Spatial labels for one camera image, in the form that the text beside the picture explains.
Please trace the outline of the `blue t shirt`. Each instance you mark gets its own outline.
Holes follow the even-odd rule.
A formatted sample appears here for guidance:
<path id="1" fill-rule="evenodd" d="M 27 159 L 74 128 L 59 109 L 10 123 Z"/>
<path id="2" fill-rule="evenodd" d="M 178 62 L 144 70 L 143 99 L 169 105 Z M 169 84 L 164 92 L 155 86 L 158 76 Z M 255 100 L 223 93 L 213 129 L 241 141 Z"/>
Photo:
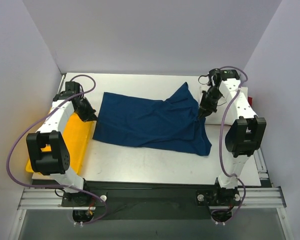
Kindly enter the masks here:
<path id="1" fill-rule="evenodd" d="M 106 92 L 92 138 L 112 145 L 206 157 L 212 144 L 198 110 L 186 82 L 166 100 Z"/>

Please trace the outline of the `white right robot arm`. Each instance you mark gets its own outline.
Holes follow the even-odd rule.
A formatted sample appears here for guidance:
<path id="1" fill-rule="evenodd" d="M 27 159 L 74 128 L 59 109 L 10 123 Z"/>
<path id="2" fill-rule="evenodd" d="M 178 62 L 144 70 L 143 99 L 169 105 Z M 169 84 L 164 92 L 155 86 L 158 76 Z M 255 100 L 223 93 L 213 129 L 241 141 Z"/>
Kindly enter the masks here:
<path id="1" fill-rule="evenodd" d="M 243 92 L 248 80 L 245 72 L 224 66 L 211 69 L 205 77 L 208 82 L 200 91 L 198 118 L 220 126 L 220 187 L 212 190 L 211 197 L 215 203 L 223 204 L 230 197 L 227 189 L 237 188 L 245 163 L 260 148 L 267 122 L 252 109 Z"/>

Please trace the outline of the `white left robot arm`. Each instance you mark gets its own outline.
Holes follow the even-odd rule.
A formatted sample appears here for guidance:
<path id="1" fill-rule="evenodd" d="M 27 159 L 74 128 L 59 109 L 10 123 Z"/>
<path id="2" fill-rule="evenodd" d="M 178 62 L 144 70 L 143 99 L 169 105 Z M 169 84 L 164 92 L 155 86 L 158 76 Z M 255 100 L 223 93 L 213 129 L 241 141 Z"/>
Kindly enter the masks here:
<path id="1" fill-rule="evenodd" d="M 83 96 L 80 83 L 65 83 L 65 90 L 56 94 L 52 107 L 42 126 L 26 136 L 30 165 L 35 173 L 49 176 L 69 188 L 73 200 L 80 206 L 91 201 L 91 193 L 84 189 L 85 180 L 71 167 L 71 155 L 63 137 L 66 125 L 73 114 L 83 123 L 98 120 L 96 110 Z"/>

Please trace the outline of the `yellow plastic tray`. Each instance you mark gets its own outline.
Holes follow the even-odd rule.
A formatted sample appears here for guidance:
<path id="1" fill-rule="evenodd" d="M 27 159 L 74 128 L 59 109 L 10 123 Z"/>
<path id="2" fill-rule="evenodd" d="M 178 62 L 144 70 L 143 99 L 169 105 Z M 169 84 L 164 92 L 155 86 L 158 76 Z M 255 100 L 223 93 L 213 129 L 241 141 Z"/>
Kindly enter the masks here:
<path id="1" fill-rule="evenodd" d="M 44 176 L 80 172 L 93 121 L 83 122 L 71 104 L 52 107 L 51 116 L 26 136 L 29 159 L 25 170 Z"/>

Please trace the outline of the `red folded t shirt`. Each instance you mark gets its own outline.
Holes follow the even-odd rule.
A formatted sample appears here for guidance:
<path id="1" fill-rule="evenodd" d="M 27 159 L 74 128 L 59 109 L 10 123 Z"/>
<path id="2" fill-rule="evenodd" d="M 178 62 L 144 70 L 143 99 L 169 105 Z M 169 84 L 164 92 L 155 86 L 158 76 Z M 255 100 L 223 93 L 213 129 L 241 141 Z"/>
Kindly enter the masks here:
<path id="1" fill-rule="evenodd" d="M 248 103 L 249 103 L 249 105 L 252 107 L 252 105 L 253 105 L 253 98 L 252 97 L 248 97 Z"/>

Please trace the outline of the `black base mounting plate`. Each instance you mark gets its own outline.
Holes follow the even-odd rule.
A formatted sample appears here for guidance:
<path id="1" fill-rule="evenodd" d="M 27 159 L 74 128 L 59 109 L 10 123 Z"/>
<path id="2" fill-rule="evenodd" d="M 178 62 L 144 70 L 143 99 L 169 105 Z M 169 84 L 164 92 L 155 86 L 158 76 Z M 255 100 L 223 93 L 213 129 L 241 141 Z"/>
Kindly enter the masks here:
<path id="1" fill-rule="evenodd" d="M 83 216 L 83 207 L 91 207 L 95 217 L 104 220 L 203 220 L 213 208 L 228 210 L 238 206 L 237 188 L 221 188 L 218 183 L 167 184 L 88 181 L 88 191 L 105 202 L 87 194 L 67 193 L 62 207 L 74 207 L 75 216 Z"/>

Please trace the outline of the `aluminium frame rail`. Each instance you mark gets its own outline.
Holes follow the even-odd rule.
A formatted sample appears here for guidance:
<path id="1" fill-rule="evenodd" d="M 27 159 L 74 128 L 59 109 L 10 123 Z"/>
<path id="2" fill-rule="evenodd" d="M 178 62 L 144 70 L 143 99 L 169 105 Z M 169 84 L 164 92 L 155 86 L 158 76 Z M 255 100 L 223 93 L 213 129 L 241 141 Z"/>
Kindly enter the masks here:
<path id="1" fill-rule="evenodd" d="M 25 189 L 18 208 L 20 210 L 94 210 L 114 204 L 193 204 L 208 205 L 211 209 L 226 209 L 230 206 L 243 208 L 276 209 L 287 206 L 281 188 L 257 187 L 243 190 L 230 196 L 221 196 L 215 190 L 195 188 L 101 188 L 96 190 L 99 200 L 80 195 L 78 197 L 52 189 Z"/>

